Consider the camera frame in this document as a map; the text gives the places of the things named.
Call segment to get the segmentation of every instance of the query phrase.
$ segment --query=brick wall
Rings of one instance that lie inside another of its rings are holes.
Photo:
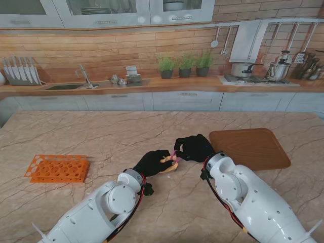
[[[216,0],[213,21],[324,17],[323,0]]]
[[[232,28],[227,56],[219,54],[225,44],[228,28],[219,34],[219,47],[212,50],[215,58],[212,73],[221,73],[228,62],[237,27]],[[145,77],[159,76],[158,55],[171,57],[184,53],[200,55],[207,51],[215,37],[215,28],[155,31],[103,35],[0,35],[0,56],[31,56],[37,63],[40,78],[46,82],[83,82],[75,70],[79,64],[91,80],[104,80],[114,73],[125,75],[125,67],[136,65]]]
[[[232,22],[259,18],[315,18],[321,15],[324,0],[216,0],[214,22]],[[270,62],[279,51],[288,45],[293,28],[292,23],[281,26],[276,40],[271,41],[275,25],[269,25],[259,53],[259,61],[265,54]],[[310,25],[300,25],[296,41],[291,49],[297,53],[305,43]],[[231,31],[228,54],[220,55],[224,47],[227,27],[222,27],[218,38],[219,45],[212,49],[214,63],[212,74],[229,73],[228,63],[237,26]],[[159,76],[157,55],[166,52],[172,57],[185,52],[200,55],[210,48],[215,38],[215,28],[183,29],[162,31],[155,28],[151,32],[119,34],[0,34],[0,57],[31,56],[42,80],[46,82],[83,82],[75,76],[75,70],[82,64],[91,80],[105,80],[114,73],[125,75],[125,67],[136,65],[145,77]],[[319,25],[309,45],[309,51],[324,50],[324,25]],[[266,68],[258,67],[256,72],[264,74]]]

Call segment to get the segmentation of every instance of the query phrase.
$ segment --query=marble countertop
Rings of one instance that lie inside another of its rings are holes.
[[[306,230],[324,218],[324,123],[313,113],[21,111],[0,130],[0,242],[37,242],[70,208],[146,152],[173,150],[178,137],[215,130],[271,129],[292,161],[258,171],[293,208]],[[24,178],[35,154],[86,154],[85,183],[32,184]],[[148,178],[155,193],[112,242],[254,242],[215,199],[202,165]],[[324,242],[324,225],[314,233]]]

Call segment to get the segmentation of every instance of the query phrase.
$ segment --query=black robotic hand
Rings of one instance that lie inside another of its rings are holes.
[[[175,162],[173,160],[166,161],[165,163],[160,162],[161,159],[167,156],[170,156],[168,150],[150,151],[141,158],[133,170],[142,173],[145,177],[154,176],[174,165]]]
[[[210,142],[202,134],[190,136],[187,138],[178,138],[174,145],[177,150],[176,155],[186,161],[194,160],[204,162],[209,155],[214,155],[215,151]]]

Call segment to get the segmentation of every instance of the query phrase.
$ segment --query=gas stove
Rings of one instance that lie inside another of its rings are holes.
[[[280,81],[272,81],[265,79],[263,77],[237,77],[230,74],[225,74],[224,76],[218,76],[222,84],[224,85],[237,85],[237,86],[300,86],[299,84],[294,84],[287,79]]]

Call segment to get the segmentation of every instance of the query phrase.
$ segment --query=kitchen counter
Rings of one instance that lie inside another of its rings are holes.
[[[0,130],[0,241],[34,243],[71,207],[132,168],[150,150],[172,152],[178,137],[269,128],[291,159],[283,170],[258,171],[292,207],[306,230],[324,218],[324,124],[313,113],[19,111]],[[85,183],[32,184],[36,154],[86,154]],[[113,242],[255,242],[200,179],[201,164],[148,178],[155,193]],[[324,242],[324,224],[313,233]]]
[[[46,86],[0,86],[0,99],[8,96],[55,96],[55,95],[101,95],[123,94],[142,92],[166,91],[215,91],[215,92],[324,92],[324,79],[315,81],[290,79],[291,82],[300,84],[300,87],[261,87],[261,86],[227,86],[223,85],[217,76],[190,78],[145,79],[141,86],[121,87],[103,82],[101,87],[95,89],[76,90],[45,90],[53,84]]]

